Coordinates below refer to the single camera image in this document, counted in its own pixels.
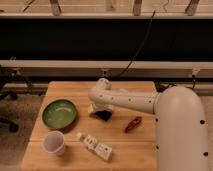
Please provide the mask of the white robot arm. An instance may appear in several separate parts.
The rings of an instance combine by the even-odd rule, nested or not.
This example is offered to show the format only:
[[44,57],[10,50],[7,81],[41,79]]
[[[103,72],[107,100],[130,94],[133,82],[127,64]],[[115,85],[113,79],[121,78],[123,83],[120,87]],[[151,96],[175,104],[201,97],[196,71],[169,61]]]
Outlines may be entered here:
[[88,96],[97,111],[114,105],[155,116],[157,171],[211,171],[204,107],[190,88],[112,90],[110,82],[101,78]]

